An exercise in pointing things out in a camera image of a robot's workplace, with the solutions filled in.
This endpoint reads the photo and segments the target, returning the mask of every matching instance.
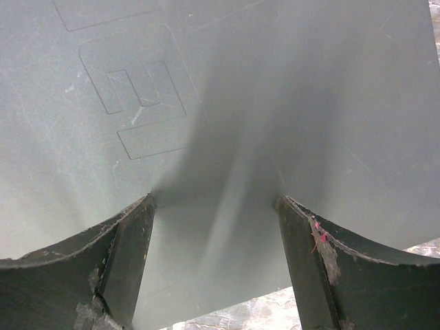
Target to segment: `table surface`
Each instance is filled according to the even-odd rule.
[[[290,286],[281,193],[396,248],[440,236],[427,2],[6,2],[1,258],[154,190],[140,330]]]

